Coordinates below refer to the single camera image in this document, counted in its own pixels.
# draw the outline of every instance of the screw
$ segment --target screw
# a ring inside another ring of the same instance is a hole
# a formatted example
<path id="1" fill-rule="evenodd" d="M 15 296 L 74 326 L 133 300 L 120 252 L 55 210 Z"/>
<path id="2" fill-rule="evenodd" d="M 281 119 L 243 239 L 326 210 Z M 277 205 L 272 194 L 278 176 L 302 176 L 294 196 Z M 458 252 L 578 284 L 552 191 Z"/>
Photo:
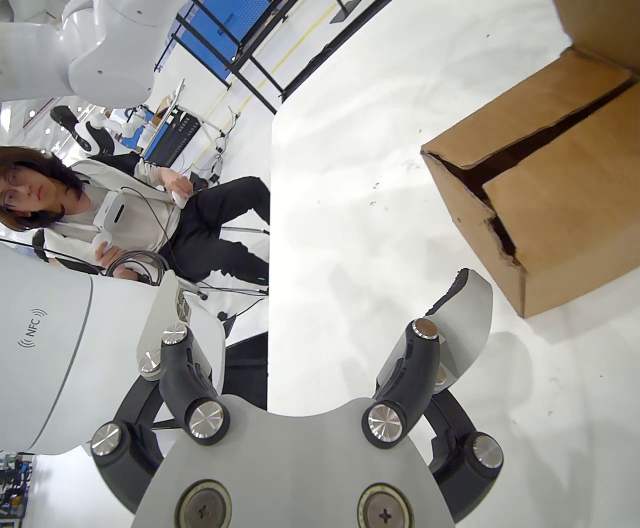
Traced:
<path id="1" fill-rule="evenodd" d="M 438 327 L 429 319 L 416 319 L 411 324 L 411 328 L 413 333 L 422 339 L 433 340 L 438 338 Z"/>
<path id="2" fill-rule="evenodd" d="M 492 437 L 480 435 L 474 440 L 473 449 L 478 462 L 484 467 L 496 469 L 502 465 L 502 449 Z"/>
<path id="3" fill-rule="evenodd" d="M 228 528 L 231 497 L 222 484 L 203 481 L 189 489 L 177 508 L 178 528 Z"/>
<path id="4" fill-rule="evenodd" d="M 121 438 L 122 432 L 117 424 L 103 425 L 91 440 L 91 450 L 96 456 L 107 456 L 120 445 Z"/>
<path id="5" fill-rule="evenodd" d="M 217 401 L 206 401 L 196 407 L 189 420 L 189 431 L 201 440 L 212 438 L 225 421 L 225 411 Z"/>
<path id="6" fill-rule="evenodd" d="M 406 528 L 403 508 L 389 493 L 375 493 L 365 506 L 367 528 Z"/>
<path id="7" fill-rule="evenodd" d="M 149 352 L 145 352 L 145 355 L 142 356 L 140 361 L 138 362 L 138 370 L 141 374 L 152 374 L 157 372 L 160 368 L 162 352 L 160 350 L 152 350 Z"/>
<path id="8" fill-rule="evenodd" d="M 367 418 L 373 436 L 386 443 L 395 442 L 402 435 L 402 422 L 396 411 L 379 403 L 369 411 Z"/>
<path id="9" fill-rule="evenodd" d="M 436 387 L 442 387 L 447 382 L 447 373 L 442 368 L 442 365 L 438 368 L 438 376 L 436 376 Z"/>
<path id="10" fill-rule="evenodd" d="M 162 342 L 166 345 L 175 345 L 187 339 L 188 330 L 186 325 L 176 323 L 167 328 L 162 335 Z"/>

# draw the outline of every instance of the controller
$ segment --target controller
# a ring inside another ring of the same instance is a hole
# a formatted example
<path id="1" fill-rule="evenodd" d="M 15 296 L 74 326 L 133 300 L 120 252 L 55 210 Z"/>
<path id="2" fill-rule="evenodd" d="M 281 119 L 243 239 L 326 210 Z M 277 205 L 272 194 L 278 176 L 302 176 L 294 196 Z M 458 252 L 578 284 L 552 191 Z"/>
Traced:
<path id="1" fill-rule="evenodd" d="M 173 200 L 173 202 L 175 203 L 175 205 L 177 205 L 178 207 L 180 207 L 181 209 L 184 209 L 185 206 L 187 205 L 187 200 L 185 200 L 184 198 L 182 198 L 178 193 L 176 193 L 175 191 L 171 192 L 171 199 Z"/>
<path id="2" fill-rule="evenodd" d="M 103 231 L 101 233 L 98 233 L 94 238 L 93 241 L 91 242 L 91 247 L 93 248 L 93 250 L 96 252 L 99 248 L 100 245 L 103 242 L 107 242 L 107 245 L 104 249 L 104 251 L 106 252 L 109 248 L 111 248 L 111 246 L 113 246 L 113 240 L 111 238 L 111 235 L 109 233 L 107 233 L 106 231 Z"/>

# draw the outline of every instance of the black pants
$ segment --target black pants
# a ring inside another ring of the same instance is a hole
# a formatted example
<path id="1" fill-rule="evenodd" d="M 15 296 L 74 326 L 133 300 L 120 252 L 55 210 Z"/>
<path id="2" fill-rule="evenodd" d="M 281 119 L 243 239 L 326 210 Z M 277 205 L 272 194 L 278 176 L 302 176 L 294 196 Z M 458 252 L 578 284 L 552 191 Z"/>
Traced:
<path id="1" fill-rule="evenodd" d="M 159 253 L 182 278 L 199 282 L 212 271 L 253 284 L 269 284 L 269 264 L 240 242 L 220 239 L 222 224 L 253 209 L 269 223 L 271 195 L 253 176 L 204 189 L 182 210 L 178 227 Z"/>

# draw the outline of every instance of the white tabletop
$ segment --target white tabletop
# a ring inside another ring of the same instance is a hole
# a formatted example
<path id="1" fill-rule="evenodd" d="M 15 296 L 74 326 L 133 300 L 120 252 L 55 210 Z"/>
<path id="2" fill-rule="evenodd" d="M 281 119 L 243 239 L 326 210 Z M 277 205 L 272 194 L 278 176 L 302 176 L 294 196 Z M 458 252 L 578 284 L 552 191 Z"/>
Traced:
<path id="1" fill-rule="evenodd" d="M 284 104 L 271 176 L 272 412 L 371 396 L 405 324 L 460 268 L 491 281 L 420 146 L 568 44 L 550 0 L 393 0 Z M 491 283 L 492 334 L 452 393 L 500 442 L 505 467 L 461 525 L 637 526 L 640 270 L 527 320 Z"/>

